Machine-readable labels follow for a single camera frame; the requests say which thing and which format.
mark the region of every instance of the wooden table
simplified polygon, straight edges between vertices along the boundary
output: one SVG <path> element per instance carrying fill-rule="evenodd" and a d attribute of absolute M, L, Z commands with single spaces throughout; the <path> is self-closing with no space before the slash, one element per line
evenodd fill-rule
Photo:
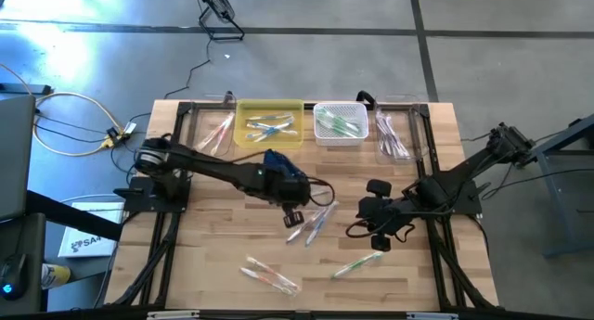
<path fill-rule="evenodd" d="M 171 132 L 179 101 L 156 101 L 148 137 Z M 434 140 L 441 168 L 464 160 L 454 108 L 449 103 L 430 104 Z M 227 115 L 228 111 L 201 111 L 195 144 Z M 371 178 L 389 181 L 392 195 L 417 177 L 413 163 L 378 163 L 375 126 L 361 147 L 318 147 L 313 135 L 311 111 L 305 112 L 301 149 L 280 150 L 308 175 L 333 184 L 340 205 L 309 249 L 304 237 L 287 246 L 291 231 L 282 223 L 282 210 L 250 198 L 233 186 L 203 175 L 194 175 L 187 212 L 182 216 L 175 248 L 168 308 L 237 310 L 324 311 L 414 311 L 438 310 L 432 261 L 425 224 L 408 242 L 392 238 L 392 251 L 380 260 L 353 271 L 344 278 L 329 277 L 344 264 L 373 250 L 369 238 L 352 239 L 344 234 L 355 220 L 357 202 L 367 196 Z M 253 152 L 240 149 L 227 135 L 223 159 Z M 303 213 L 315 209 L 309 204 Z M 106 301 L 120 297 L 147 261 L 154 213 L 141 213 L 123 229 Z M 497 304 L 483 236 L 466 217 L 452 219 L 455 245 L 461 267 L 485 297 Z M 272 266 L 302 287 L 292 298 L 239 271 L 247 266 L 246 255 Z M 449 270 L 444 270 L 450 300 L 454 300 Z M 157 268 L 152 298 L 156 296 L 161 267 Z"/>

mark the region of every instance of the gray floor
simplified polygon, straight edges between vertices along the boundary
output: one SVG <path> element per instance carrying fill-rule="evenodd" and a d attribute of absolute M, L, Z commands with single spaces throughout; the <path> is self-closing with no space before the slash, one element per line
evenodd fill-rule
<path fill-rule="evenodd" d="M 270 28 L 414 29 L 410 0 L 230 0 L 238 23 Z M 594 31 L 589 0 L 420 0 L 426 29 Z M 196 26 L 195 0 L 7 0 L 0 19 L 53 19 L 133 25 Z M 211 24 L 219 25 L 215 19 Z M 179 86 L 206 58 L 204 34 L 64 32 L 20 24 L 0 31 L 0 61 L 29 83 L 95 97 L 125 122 Z M 463 137 L 499 122 L 538 138 L 594 110 L 593 39 L 429 38 L 439 100 L 455 105 Z M 243 98 L 428 100 L 416 36 L 251 34 L 241 44 L 211 44 L 212 63 L 195 72 L 191 89 L 174 97 L 204 98 L 232 90 Z M 0 72 L 0 82 L 13 82 Z M 69 97 L 43 105 L 51 117 L 104 129 L 96 108 Z M 87 133 L 47 123 L 79 136 Z M 44 134 L 52 146 L 89 145 Z M 467 155 L 483 143 L 465 144 Z M 122 166 L 131 154 L 118 151 Z M 498 182 L 503 168 L 481 175 Z M 538 175 L 536 166 L 510 180 Z M 109 193 L 124 186 L 109 152 L 66 158 L 33 143 L 30 189 L 52 198 Z M 545 260 L 559 242 L 559 223 L 542 181 L 512 187 L 484 202 L 484 226 L 501 305 L 515 311 L 592 317 L 594 254 Z M 48 227 L 48 245 L 61 239 Z M 52 291 L 50 309 L 89 307 L 97 277 Z"/>

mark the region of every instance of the yellow cable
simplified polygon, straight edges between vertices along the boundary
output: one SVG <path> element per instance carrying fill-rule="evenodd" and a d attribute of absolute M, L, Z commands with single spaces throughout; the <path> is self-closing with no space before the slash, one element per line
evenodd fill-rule
<path fill-rule="evenodd" d="M 1 67 L 3 67 L 5 70 L 8 70 L 10 73 L 12 73 L 15 77 L 17 77 L 17 79 L 19 79 L 20 83 L 22 83 L 22 85 L 25 87 L 25 90 L 27 90 L 27 92 L 29 93 L 29 95 L 32 96 L 32 92 L 31 89 L 29 88 L 29 85 L 25 83 L 24 80 L 22 80 L 22 78 L 15 73 L 13 70 L 9 69 L 6 65 L 4 64 L 0 64 Z M 77 93 L 71 93 L 71 92 L 57 92 L 57 93 L 53 93 L 47 96 L 42 96 L 39 97 L 36 101 L 35 101 L 35 105 L 36 107 L 39 107 L 42 103 L 44 103 L 45 101 L 47 101 L 48 99 L 52 98 L 52 97 L 56 97 L 56 96 L 76 96 L 79 98 L 83 98 L 87 101 L 90 101 L 92 103 L 94 103 L 96 106 L 98 106 L 101 110 L 103 110 L 103 112 L 105 112 L 106 115 L 108 115 L 108 117 L 110 118 L 111 122 L 113 123 L 113 125 L 115 125 L 116 129 L 118 130 L 118 134 L 123 134 L 123 128 L 120 126 L 120 124 L 118 124 L 115 119 L 113 118 L 113 116 L 111 116 L 110 112 L 105 109 L 103 106 L 101 106 L 101 104 L 99 102 L 97 102 L 94 98 L 89 97 L 89 96 L 84 96 L 82 94 L 77 94 Z M 62 151 L 58 151 L 56 149 L 53 149 L 52 147 L 49 147 L 46 143 L 44 143 L 40 138 L 39 135 L 37 135 L 37 122 L 39 121 L 39 118 L 37 118 L 34 122 L 33 122 L 33 137 L 35 138 L 35 140 L 37 140 L 37 142 L 39 143 L 39 145 L 41 145 L 42 147 L 45 147 L 46 149 L 60 154 L 60 155 L 64 155 L 67 157 L 83 157 L 83 156 L 88 156 L 91 154 L 95 154 L 98 151 L 100 151 L 103 148 L 108 148 L 109 145 L 109 141 L 110 139 L 107 138 L 105 142 L 103 142 L 99 147 L 97 147 L 96 149 L 89 151 L 89 152 L 83 152 L 83 153 L 69 153 L 69 152 L 62 152 Z"/>

